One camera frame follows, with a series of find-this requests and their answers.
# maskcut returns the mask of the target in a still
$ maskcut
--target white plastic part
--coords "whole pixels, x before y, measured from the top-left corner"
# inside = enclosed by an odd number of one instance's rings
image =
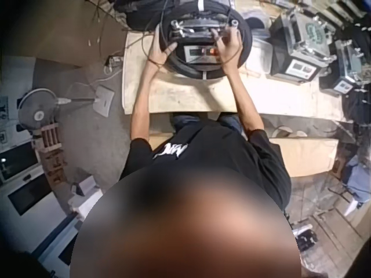
[[[198,10],[200,12],[203,12],[205,10],[205,7],[203,5],[203,0],[198,0]]]
[[[110,107],[115,92],[108,90],[103,86],[98,86],[96,91],[96,101],[93,103],[93,109],[100,115],[108,118]]]
[[[37,122],[41,121],[44,118],[45,114],[43,111],[37,111],[34,115],[34,120]]]
[[[344,213],[344,216],[348,216],[352,211],[354,211],[357,208],[358,202],[356,200],[352,200],[352,202],[349,204],[347,211]]]

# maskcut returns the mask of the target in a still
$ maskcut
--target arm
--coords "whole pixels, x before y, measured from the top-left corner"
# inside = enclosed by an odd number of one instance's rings
[[[227,28],[226,43],[217,37],[217,32],[213,31],[213,33],[216,37],[222,68],[231,84],[238,116],[245,132],[248,134],[256,129],[264,130],[263,121],[238,73],[238,61],[242,52],[242,40],[238,29]]]
[[[132,118],[130,122],[130,139],[142,138],[146,141],[150,137],[150,111],[148,109],[148,99],[152,81],[159,69],[164,65],[166,59],[175,50],[177,44],[171,44],[164,52],[159,45],[159,26],[156,28],[155,36],[152,41],[148,61],[144,67],[140,78],[137,97],[135,99]]]
[[[152,80],[157,72],[157,66],[147,62],[140,78],[137,97],[135,99],[133,113],[130,121],[130,140],[142,138],[146,141],[150,137],[150,111],[148,99]]]

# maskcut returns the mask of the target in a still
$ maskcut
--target digital display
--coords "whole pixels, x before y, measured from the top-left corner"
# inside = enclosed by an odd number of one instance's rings
[[[191,56],[217,56],[218,52],[217,49],[214,48],[197,48],[197,49],[190,49]]]
[[[191,56],[202,56],[202,54],[203,54],[203,49],[202,48],[190,49],[190,55]]]

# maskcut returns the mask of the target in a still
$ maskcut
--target metal plate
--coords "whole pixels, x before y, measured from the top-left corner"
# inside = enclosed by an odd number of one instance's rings
[[[303,14],[295,13],[295,16],[302,41],[307,41],[308,47],[321,55],[330,56],[325,30],[315,20]]]

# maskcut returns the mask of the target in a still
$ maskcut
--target wire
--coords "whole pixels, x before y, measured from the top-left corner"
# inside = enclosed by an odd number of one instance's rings
[[[68,95],[68,93],[70,92],[71,88],[74,85],[81,85],[81,86],[91,87],[91,85],[94,85],[97,82],[104,82],[104,81],[108,81],[108,80],[112,79],[113,77],[115,77],[116,75],[118,75],[120,72],[122,72],[122,69],[120,69],[119,71],[115,72],[114,74],[112,74],[111,76],[109,76],[107,78],[96,79],[95,81],[93,81],[91,83],[88,83],[88,84],[81,83],[81,82],[74,82],[67,89],[66,96]]]

